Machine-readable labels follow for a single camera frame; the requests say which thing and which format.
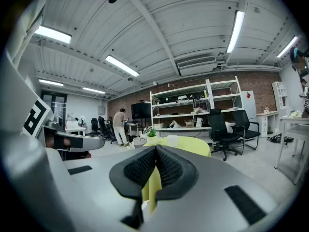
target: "yellow table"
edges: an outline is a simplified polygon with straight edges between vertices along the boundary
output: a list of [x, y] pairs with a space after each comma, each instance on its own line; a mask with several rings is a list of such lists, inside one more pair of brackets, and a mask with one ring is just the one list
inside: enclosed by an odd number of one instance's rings
[[[157, 145], [165, 145], [168, 146], [168, 139], [161, 138]], [[178, 137], [178, 145], [175, 147], [177, 149], [182, 149], [189, 151], [191, 153], [195, 153], [198, 155], [202, 155], [205, 157], [211, 157], [211, 151], [206, 142], [200, 140], [198, 138], [193, 137]], [[155, 209], [155, 194], [157, 191], [161, 190], [161, 178], [158, 169], [155, 167], [153, 173], [151, 174], [149, 180], [144, 186], [142, 193], [143, 201], [149, 200], [149, 211], [153, 212]]]

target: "black monitor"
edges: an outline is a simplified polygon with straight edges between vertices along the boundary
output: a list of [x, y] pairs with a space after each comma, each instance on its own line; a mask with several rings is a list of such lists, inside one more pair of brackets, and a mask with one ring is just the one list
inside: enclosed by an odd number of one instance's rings
[[141, 102], [131, 105], [132, 118], [151, 118], [151, 106], [150, 103]]

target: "white corrugated ceiling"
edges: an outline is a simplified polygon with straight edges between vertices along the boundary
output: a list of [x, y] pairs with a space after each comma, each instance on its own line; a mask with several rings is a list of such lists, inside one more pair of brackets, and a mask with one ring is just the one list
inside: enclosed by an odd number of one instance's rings
[[[62, 81], [70, 92], [86, 85], [104, 90], [106, 95], [100, 97], [108, 99], [153, 81], [179, 78], [175, 63], [194, 55], [216, 56], [227, 65], [271, 67], [288, 60], [287, 55], [281, 59], [276, 55], [294, 35], [300, 36], [297, 47], [308, 47], [281, 0], [248, 0], [236, 47], [232, 54], [224, 54], [235, 11], [244, 1], [48, 0], [42, 25], [72, 35], [71, 42], [35, 35], [23, 58], [33, 63], [37, 77]], [[134, 78], [105, 62], [107, 55], [140, 76]]]

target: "potted plant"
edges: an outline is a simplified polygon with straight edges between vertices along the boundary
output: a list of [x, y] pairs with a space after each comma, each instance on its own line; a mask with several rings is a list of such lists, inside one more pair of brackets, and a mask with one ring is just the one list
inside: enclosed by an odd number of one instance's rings
[[152, 127], [147, 128], [147, 143], [149, 145], [155, 145], [158, 142], [158, 137], [155, 133], [155, 129]]

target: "ceiling light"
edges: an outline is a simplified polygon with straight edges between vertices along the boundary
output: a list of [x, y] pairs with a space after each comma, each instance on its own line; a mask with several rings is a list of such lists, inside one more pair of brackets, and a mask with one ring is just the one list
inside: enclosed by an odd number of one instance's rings
[[95, 90], [95, 89], [91, 89], [91, 88], [87, 88], [87, 87], [84, 87], [83, 89], [84, 89], [84, 90], [88, 90], [88, 91], [92, 91], [92, 92], [96, 92], [96, 93], [105, 94], [104, 91]]
[[232, 32], [232, 37], [230, 39], [230, 42], [228, 44], [228, 48], [226, 53], [231, 53], [234, 50], [234, 47], [236, 45], [240, 30], [241, 30], [241, 26], [242, 26], [242, 22], [243, 19], [245, 17], [245, 13], [242, 11], [237, 11], [236, 12], [236, 20], [233, 26], [233, 32]]
[[129, 74], [131, 74], [134, 77], [137, 77], [137, 76], [140, 75], [135, 70], [133, 70], [130, 67], [128, 67], [127, 65], [123, 64], [122, 62], [120, 62], [119, 60], [115, 59], [111, 55], [108, 55], [105, 60], [108, 61], [111, 64], [116, 65], [117, 67], [119, 67], [120, 69], [124, 70], [125, 72], [128, 72]]
[[35, 31], [35, 33], [53, 38], [55, 40], [63, 41], [65, 43], [70, 43], [71, 40], [70, 35], [43, 26], [40, 26], [39, 29]]
[[39, 79], [40, 83], [46, 83], [46, 84], [52, 84], [52, 85], [57, 85], [57, 86], [63, 86], [63, 83], [55, 83], [55, 82], [51, 82], [51, 81], [47, 81], [47, 80], [43, 80], [43, 79]]
[[293, 43], [297, 40], [297, 37], [294, 36], [290, 43], [277, 55], [278, 58], [280, 58], [292, 45]]

